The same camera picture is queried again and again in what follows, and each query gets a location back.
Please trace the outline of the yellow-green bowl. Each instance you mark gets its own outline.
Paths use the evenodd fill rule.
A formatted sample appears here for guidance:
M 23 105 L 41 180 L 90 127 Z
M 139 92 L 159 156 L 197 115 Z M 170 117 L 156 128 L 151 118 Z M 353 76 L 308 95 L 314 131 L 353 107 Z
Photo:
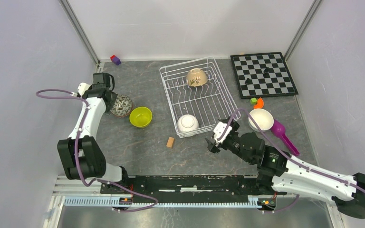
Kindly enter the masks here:
M 147 107 L 137 107 L 129 115 L 130 123 L 137 128 L 146 128 L 152 121 L 152 111 Z

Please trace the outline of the beige flower bowl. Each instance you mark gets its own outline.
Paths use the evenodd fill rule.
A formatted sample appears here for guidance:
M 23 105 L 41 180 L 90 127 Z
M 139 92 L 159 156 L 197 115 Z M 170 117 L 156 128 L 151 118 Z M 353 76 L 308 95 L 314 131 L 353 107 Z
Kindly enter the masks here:
M 200 68 L 191 69 L 186 76 L 186 80 L 187 85 L 193 87 L 202 86 L 208 82 L 206 73 Z

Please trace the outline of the blue patterned bowl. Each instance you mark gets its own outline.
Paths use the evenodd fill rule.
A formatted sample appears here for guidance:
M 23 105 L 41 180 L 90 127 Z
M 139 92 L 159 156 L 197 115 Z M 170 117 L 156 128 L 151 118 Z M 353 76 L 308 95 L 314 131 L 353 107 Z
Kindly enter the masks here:
M 133 109 L 130 109 L 128 112 L 123 112 L 123 113 L 117 113 L 115 114 L 116 117 L 119 117 L 119 118 L 123 118 L 123 117 L 127 117 L 130 115 L 130 113 L 132 112 Z

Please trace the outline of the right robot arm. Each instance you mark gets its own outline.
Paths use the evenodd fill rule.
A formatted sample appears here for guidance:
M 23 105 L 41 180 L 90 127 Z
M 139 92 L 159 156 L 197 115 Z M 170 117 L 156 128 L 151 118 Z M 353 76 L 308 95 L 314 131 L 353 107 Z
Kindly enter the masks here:
M 265 144 L 255 132 L 239 135 L 239 124 L 219 120 L 207 149 L 228 150 L 257 168 L 252 189 L 257 194 L 292 193 L 335 205 L 339 212 L 365 219 L 365 174 L 345 175 L 304 162 Z

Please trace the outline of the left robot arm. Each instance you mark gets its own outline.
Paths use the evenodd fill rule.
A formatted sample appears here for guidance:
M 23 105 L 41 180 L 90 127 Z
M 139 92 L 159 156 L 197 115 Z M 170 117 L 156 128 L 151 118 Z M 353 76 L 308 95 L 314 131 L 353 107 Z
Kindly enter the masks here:
M 91 85 L 80 84 L 73 98 L 83 102 L 76 126 L 68 138 L 58 141 L 57 150 L 69 180 L 81 180 L 90 186 L 95 179 L 112 182 L 118 193 L 130 189 L 127 171 L 106 162 L 98 143 L 97 130 L 103 114 L 110 112 L 118 95 L 113 92 L 115 79 L 109 73 L 94 73 Z

